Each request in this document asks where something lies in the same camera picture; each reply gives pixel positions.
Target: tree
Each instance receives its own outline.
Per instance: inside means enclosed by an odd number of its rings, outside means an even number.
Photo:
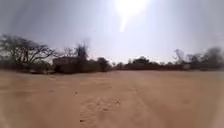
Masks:
[[[77,62],[75,63],[76,70],[78,72],[85,72],[84,67],[87,64],[88,58],[88,49],[86,45],[78,44],[75,48],[75,55],[77,58]]]
[[[29,67],[36,61],[56,55],[55,50],[50,49],[47,45],[10,35],[0,37],[0,50],[1,54],[8,57],[17,68]]]
[[[99,64],[99,66],[100,66],[101,72],[106,72],[108,67],[109,67],[108,61],[105,58],[103,58],[103,57],[99,57],[97,59],[97,62]]]
[[[176,49],[175,53],[177,55],[177,57],[175,57],[175,59],[177,60],[177,64],[183,64],[184,63],[184,52]]]
[[[213,47],[201,58],[201,65],[206,70],[218,70],[223,67],[222,51],[219,47]]]

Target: dirt road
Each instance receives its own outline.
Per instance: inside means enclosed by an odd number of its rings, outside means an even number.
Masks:
[[[0,128],[218,128],[222,78],[214,72],[1,71]]]

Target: bare tree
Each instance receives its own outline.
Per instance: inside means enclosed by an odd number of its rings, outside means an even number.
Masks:
[[[56,51],[47,45],[10,35],[0,37],[0,50],[3,56],[9,57],[16,65],[28,65],[56,55]]]

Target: vegetation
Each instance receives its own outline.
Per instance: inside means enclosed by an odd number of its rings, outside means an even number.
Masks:
[[[106,72],[108,70],[220,70],[224,67],[223,52],[213,47],[203,54],[184,55],[175,50],[176,61],[157,63],[144,56],[130,60],[127,64],[113,63],[103,58],[88,58],[88,47],[78,44],[74,48],[65,48],[62,53],[47,45],[21,37],[2,35],[0,37],[0,67],[4,69],[30,73],[87,73]]]

